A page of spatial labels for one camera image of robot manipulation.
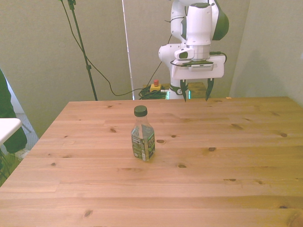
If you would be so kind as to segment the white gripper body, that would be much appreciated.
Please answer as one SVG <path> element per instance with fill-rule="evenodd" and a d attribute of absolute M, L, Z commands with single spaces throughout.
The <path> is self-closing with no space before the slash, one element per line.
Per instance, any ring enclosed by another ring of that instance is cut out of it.
<path fill-rule="evenodd" d="M 224 75 L 224 55 L 211 56 L 211 63 L 194 64 L 191 60 L 174 60 L 171 65 L 171 77 L 176 80 L 214 79 Z"/>

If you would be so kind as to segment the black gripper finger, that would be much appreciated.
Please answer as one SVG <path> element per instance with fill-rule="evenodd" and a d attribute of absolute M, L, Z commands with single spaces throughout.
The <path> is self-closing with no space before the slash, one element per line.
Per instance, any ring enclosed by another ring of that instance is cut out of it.
<path fill-rule="evenodd" d="M 207 101 L 210 97 L 210 94 L 212 92 L 214 86 L 214 79 L 207 79 L 207 89 L 206 89 L 206 93 L 205 93 L 205 100 Z"/>
<path fill-rule="evenodd" d="M 180 80 L 180 89 L 182 91 L 182 96 L 184 98 L 184 101 L 187 101 L 187 95 L 186 95 L 186 91 L 187 91 L 187 82 L 186 80 Z"/>

